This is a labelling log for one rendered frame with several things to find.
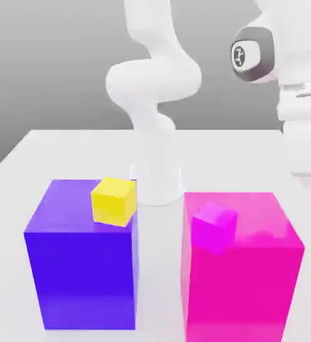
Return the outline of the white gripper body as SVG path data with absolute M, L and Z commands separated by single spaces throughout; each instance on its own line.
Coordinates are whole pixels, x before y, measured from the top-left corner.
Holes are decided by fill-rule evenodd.
M 286 121 L 283 134 L 290 172 L 311 185 L 311 121 Z

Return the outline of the small magenta cube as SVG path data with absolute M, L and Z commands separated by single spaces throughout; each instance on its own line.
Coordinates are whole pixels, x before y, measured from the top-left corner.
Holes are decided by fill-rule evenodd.
M 194 247 L 222 254 L 235 239 L 238 212 L 215 202 L 204 204 L 192 217 Z

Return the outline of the small yellow cube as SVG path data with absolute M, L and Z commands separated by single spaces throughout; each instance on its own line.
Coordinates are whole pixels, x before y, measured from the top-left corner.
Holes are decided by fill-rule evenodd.
M 126 227 L 136 212 L 136 181 L 105 177 L 91 199 L 94 222 Z

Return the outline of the large pink box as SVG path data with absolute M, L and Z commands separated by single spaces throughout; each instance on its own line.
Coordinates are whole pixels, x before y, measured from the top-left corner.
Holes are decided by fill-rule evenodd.
M 194 247 L 193 215 L 215 202 L 238 212 L 222 254 Z M 271 192 L 187 192 L 181 298 L 185 342 L 281 342 L 304 245 Z

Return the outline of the large purple box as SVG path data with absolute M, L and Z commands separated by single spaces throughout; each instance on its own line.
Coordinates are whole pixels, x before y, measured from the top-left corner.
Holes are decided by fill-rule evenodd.
M 138 216 L 94 222 L 98 183 L 52 180 L 23 233 L 45 329 L 136 328 Z

